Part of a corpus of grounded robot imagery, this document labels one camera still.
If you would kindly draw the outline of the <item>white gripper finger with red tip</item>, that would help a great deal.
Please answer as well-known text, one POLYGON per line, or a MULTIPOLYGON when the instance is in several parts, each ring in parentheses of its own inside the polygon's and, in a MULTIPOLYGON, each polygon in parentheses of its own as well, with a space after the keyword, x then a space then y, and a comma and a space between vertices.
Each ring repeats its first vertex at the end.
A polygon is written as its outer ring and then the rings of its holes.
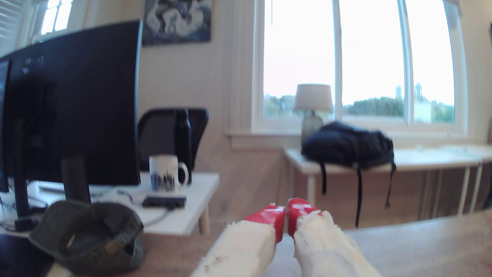
POLYGON ((382 276, 329 211, 291 198, 287 218, 302 276, 382 276))
POLYGON ((268 205, 229 224, 191 276, 263 276, 283 237, 285 207, 268 205))

